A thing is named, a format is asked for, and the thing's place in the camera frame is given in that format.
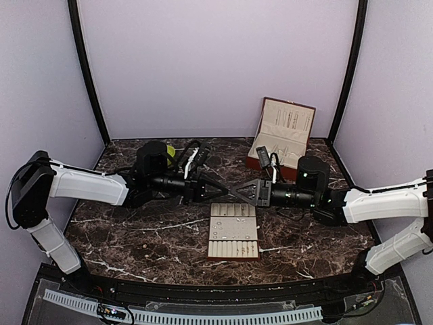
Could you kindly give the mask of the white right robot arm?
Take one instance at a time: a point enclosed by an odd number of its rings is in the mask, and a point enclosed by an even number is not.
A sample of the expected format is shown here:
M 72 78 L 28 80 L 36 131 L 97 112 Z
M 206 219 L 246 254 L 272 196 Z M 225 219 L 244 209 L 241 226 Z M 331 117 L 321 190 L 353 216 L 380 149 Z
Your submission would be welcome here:
M 371 280 L 412 255 L 432 252 L 432 171 L 409 183 L 376 189 L 329 188 L 330 166 L 316 156 L 298 161 L 296 182 L 254 179 L 232 187 L 231 193 L 256 207 L 311 211 L 323 225 L 343 226 L 374 219 L 412 217 L 413 223 L 387 241 L 358 254 L 345 287 L 359 294 Z

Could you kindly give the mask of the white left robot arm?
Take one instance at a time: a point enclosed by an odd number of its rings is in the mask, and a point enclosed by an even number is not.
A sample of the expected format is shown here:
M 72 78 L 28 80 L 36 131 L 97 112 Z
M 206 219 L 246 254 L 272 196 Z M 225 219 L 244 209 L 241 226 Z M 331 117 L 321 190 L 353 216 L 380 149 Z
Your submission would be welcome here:
M 5 218 L 10 229 L 25 229 L 81 295 L 95 290 L 95 279 L 47 212 L 50 198 L 75 198 L 134 209 L 155 199 L 157 193 L 180 196 L 183 204 L 205 202 L 228 194 L 227 186 L 200 172 L 210 146 L 193 140 L 186 160 L 170 155 L 162 141 L 149 141 L 136 151 L 135 162 L 112 172 L 66 165 L 39 150 L 12 177 L 5 197 Z

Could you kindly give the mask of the beige jewelry tray insert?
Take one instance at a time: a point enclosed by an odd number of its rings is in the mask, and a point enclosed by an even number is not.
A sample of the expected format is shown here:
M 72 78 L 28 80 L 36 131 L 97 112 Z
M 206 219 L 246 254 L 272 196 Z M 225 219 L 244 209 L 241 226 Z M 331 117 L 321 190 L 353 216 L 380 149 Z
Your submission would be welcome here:
M 256 208 L 246 203 L 213 203 L 210 207 L 208 259 L 258 261 Z

